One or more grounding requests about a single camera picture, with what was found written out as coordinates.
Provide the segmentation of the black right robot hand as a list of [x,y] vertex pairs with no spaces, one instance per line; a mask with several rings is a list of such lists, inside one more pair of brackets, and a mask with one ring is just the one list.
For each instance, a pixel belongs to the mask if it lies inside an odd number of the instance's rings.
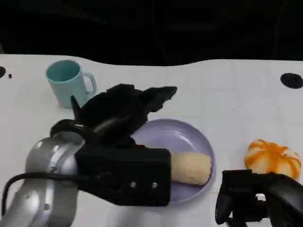
[[270,220],[273,227],[303,225],[303,186],[289,176],[225,170],[215,206],[218,225],[245,227]]

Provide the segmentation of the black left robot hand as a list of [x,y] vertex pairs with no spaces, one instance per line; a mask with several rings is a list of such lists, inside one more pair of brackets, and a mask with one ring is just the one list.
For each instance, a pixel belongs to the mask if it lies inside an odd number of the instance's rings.
[[119,84],[91,98],[75,112],[76,124],[85,126],[104,145],[114,145],[131,136],[177,92],[177,87],[139,90]]

